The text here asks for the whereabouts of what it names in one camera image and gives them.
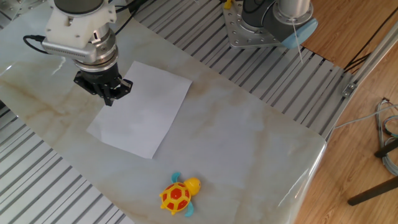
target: yellow toy turtle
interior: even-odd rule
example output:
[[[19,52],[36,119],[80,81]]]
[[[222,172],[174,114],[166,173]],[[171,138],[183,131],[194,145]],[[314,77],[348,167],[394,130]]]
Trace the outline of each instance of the yellow toy turtle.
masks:
[[[179,176],[179,172],[174,173],[172,175],[172,185],[168,186],[159,195],[162,198],[162,205],[160,207],[171,211],[172,215],[188,207],[185,217],[190,217],[193,214],[191,197],[199,192],[201,183],[195,177],[189,178],[184,183],[180,183],[177,180]]]

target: wooden floor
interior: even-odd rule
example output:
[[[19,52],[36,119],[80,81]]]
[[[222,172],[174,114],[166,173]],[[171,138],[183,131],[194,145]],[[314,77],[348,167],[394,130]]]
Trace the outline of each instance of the wooden floor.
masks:
[[[315,7],[320,5],[324,7],[335,6],[336,2],[346,2],[367,9],[370,5],[368,0],[313,1]],[[398,6],[396,0],[374,1],[374,4],[378,5],[380,2],[384,2],[385,5],[375,6],[374,10],[384,11],[385,15],[389,14],[387,11],[391,12]],[[344,11],[343,4],[335,7]],[[316,36],[313,36],[306,43],[307,47],[334,61],[339,66],[344,66],[355,55],[357,49],[359,50],[363,43],[368,40],[368,37],[372,35],[372,30],[377,27],[377,22],[370,22],[368,26],[364,23],[357,23],[357,26],[361,26],[361,28],[357,27],[357,29],[349,32],[344,31],[343,29],[355,27],[350,25],[350,21],[358,20],[355,16],[357,15],[352,12],[347,15],[346,19],[341,19],[346,22],[341,24],[341,31],[331,37],[330,42],[325,42],[324,39],[317,39]],[[380,42],[385,33],[397,21],[397,18],[398,15],[395,15],[392,21],[386,25],[386,28],[381,31],[378,41],[368,47],[369,52]],[[318,19],[320,22],[324,20],[323,17]],[[371,20],[382,21],[383,19],[372,17]],[[338,27],[337,24],[331,29],[340,30],[336,27]],[[338,125],[373,113],[383,97],[390,99],[394,104],[398,104],[398,45],[385,56],[383,61],[358,88],[343,112]],[[383,113],[381,118],[385,119],[394,113],[398,114],[397,111],[390,110]],[[335,130],[295,223],[397,224],[398,189],[355,207],[347,204],[350,197],[393,177],[383,166],[381,160],[373,156],[378,149],[379,140],[375,118],[369,118]],[[398,150],[393,151],[391,157],[394,162],[398,162]]]
[[[398,0],[311,0],[319,25],[304,46],[344,68],[398,7]],[[396,13],[363,54],[372,51],[398,21]]]

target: metal mounting plate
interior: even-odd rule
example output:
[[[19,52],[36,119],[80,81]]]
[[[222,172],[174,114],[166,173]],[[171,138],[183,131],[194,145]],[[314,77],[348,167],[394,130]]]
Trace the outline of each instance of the metal mounting plate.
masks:
[[[255,49],[259,47],[282,46],[282,44],[264,28],[260,28],[254,32],[243,27],[242,2],[234,1],[231,9],[225,9],[224,5],[222,5],[222,7],[225,26],[232,48]]]

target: cable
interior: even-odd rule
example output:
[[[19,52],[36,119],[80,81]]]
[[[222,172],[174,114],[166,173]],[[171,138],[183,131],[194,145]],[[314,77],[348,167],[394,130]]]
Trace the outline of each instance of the cable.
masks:
[[[118,34],[120,33],[120,31],[122,31],[123,28],[125,28],[125,27],[127,26],[127,24],[130,22],[130,20],[136,15],[136,12],[137,12],[137,10],[134,11],[134,12],[130,15],[130,17],[127,19],[127,21],[118,29],[118,31],[116,31],[116,32],[114,33],[115,35],[118,35]]]
[[[381,28],[386,25],[386,23],[388,22],[388,20],[390,20],[393,15],[398,11],[398,7],[389,15],[389,17],[387,17],[386,20],[384,20],[384,22],[379,26],[379,28],[375,31],[375,33],[371,36],[371,38],[363,45],[363,47],[361,48],[361,50],[359,50],[359,52],[353,57],[353,59],[348,62],[347,66],[345,66],[344,70],[346,70],[347,68],[349,68],[352,64],[354,64],[354,60],[356,59],[356,57],[358,57],[360,55],[360,53],[366,48],[366,46],[369,45],[369,43],[373,40],[373,38],[376,36],[376,34],[381,30]]]
[[[123,6],[123,7],[121,7],[120,9],[117,9],[116,10],[116,13],[119,13],[119,12],[121,12],[121,11],[123,11],[123,10],[126,10],[126,9],[130,9],[130,11],[135,11],[135,10],[137,10],[138,11],[138,9],[140,8],[140,6],[142,6],[145,2],[147,2],[148,0],[135,0],[135,1],[132,1],[132,2],[130,2],[129,4],[127,4],[127,5],[125,5],[125,6]]]
[[[24,39],[25,44],[28,45],[29,47],[31,47],[32,49],[34,49],[34,50],[36,50],[36,51],[38,51],[38,52],[40,52],[40,53],[43,53],[43,54],[49,54],[49,53],[47,53],[47,52],[44,51],[44,50],[38,49],[37,47],[33,46],[31,43],[29,43],[29,42],[27,41],[27,39],[32,39],[32,40],[36,40],[36,41],[38,41],[38,42],[41,43],[41,42],[43,42],[43,40],[45,39],[44,36],[41,36],[41,35],[26,35],[26,36],[24,36],[23,39]]]
[[[257,2],[254,0],[254,3],[257,5],[257,7],[256,7],[255,9],[251,10],[251,11],[247,11],[247,10],[246,10],[246,7],[245,7],[245,4],[243,4],[243,11],[244,11],[245,13],[254,13],[254,12],[256,12],[256,11],[265,3],[265,1],[266,1],[266,0],[262,0],[262,2],[259,4],[259,3],[257,3]]]
[[[131,5],[132,3],[128,4],[127,6],[123,6],[122,8],[118,9],[120,10],[119,12],[129,8],[129,5],[132,7],[132,9],[130,8],[130,10],[132,10],[130,17],[127,19],[127,21],[118,29],[118,31],[116,31],[114,34],[118,35],[126,26],[127,24],[130,22],[130,20],[136,15],[136,13],[138,12],[139,8],[148,0],[135,0],[132,3],[136,3],[136,5]]]
[[[385,119],[384,122],[383,122],[383,129],[384,129],[384,131],[385,131],[388,135],[391,135],[391,136],[394,137],[394,138],[398,138],[398,134],[394,134],[394,133],[392,133],[391,131],[389,131],[388,128],[387,128],[387,124],[388,124],[388,122],[390,122],[390,121],[396,121],[396,120],[398,120],[398,116],[397,116],[397,115],[394,115],[394,116],[388,117],[388,118]]]
[[[390,103],[387,100],[382,100],[379,105],[377,106],[377,112],[381,112],[382,110],[380,110],[381,106],[384,103]],[[380,148],[384,147],[385,145],[389,144],[391,142],[391,140],[394,140],[395,138],[389,138],[387,139],[387,141],[384,142],[383,140],[383,130],[382,130],[382,126],[381,126],[381,120],[380,120],[380,114],[376,115],[376,121],[377,121],[377,127],[379,130],[379,142],[380,142]],[[394,162],[390,159],[388,153],[386,154],[386,156],[384,156],[382,158],[383,164],[386,167],[386,169],[393,175],[398,176],[398,166],[394,164]]]
[[[362,120],[364,120],[364,119],[371,118],[372,116],[374,116],[374,115],[376,115],[376,114],[379,114],[379,113],[381,113],[381,112],[383,112],[383,111],[385,111],[385,110],[388,110],[388,109],[390,109],[390,108],[395,108],[395,107],[398,107],[398,105],[388,106],[388,107],[386,107],[386,108],[384,108],[384,109],[377,110],[377,111],[374,112],[373,114],[367,115],[367,116],[365,116],[365,117],[363,117],[363,118],[358,118],[358,119],[355,119],[355,120],[353,120],[353,121],[348,121],[347,123],[344,123],[344,124],[342,124],[342,125],[339,125],[339,126],[335,127],[335,129],[338,129],[338,128],[341,128],[341,127],[343,127],[343,126],[346,126],[347,124],[351,124],[351,123],[354,123],[354,122],[357,122],[357,121],[362,121]]]

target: white wire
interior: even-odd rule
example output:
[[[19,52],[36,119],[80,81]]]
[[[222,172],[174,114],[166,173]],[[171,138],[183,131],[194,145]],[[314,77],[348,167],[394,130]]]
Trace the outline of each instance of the white wire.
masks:
[[[296,36],[297,49],[298,49],[298,54],[300,55],[301,64],[304,64],[303,56],[301,55],[301,50],[300,50],[299,38],[297,37],[296,27],[294,26],[294,19],[292,19],[292,25],[294,30],[294,36]]]
[[[381,111],[380,108],[384,103],[387,103],[387,100],[382,100],[379,105],[377,106],[377,111]],[[377,127],[379,129],[379,142],[380,148],[384,147],[385,145],[389,144],[391,140],[395,138],[389,138],[387,141],[384,142],[383,140],[383,129],[382,129],[382,121],[380,120],[380,114],[376,115]],[[388,153],[386,156],[382,158],[383,164],[386,169],[393,175],[398,176],[398,166],[394,164],[394,162],[390,159]]]
[[[362,120],[364,120],[364,119],[371,118],[372,116],[374,116],[374,115],[376,115],[376,114],[379,114],[379,113],[381,113],[381,112],[383,112],[383,111],[385,111],[385,110],[388,110],[388,109],[391,109],[391,108],[394,108],[394,107],[398,107],[398,105],[388,106],[388,107],[386,107],[386,108],[384,108],[384,109],[381,109],[381,110],[379,110],[379,111],[376,111],[376,112],[374,112],[373,114],[367,115],[367,116],[365,116],[365,117],[363,117],[363,118],[358,118],[358,119],[355,119],[355,120],[353,120],[353,121],[348,121],[347,123],[344,123],[344,124],[342,124],[342,125],[339,125],[339,126],[335,127],[335,129],[338,129],[338,128],[341,128],[341,127],[343,127],[343,126],[346,126],[347,124],[351,124],[351,123],[354,123],[354,122],[357,122],[357,121],[362,121]]]

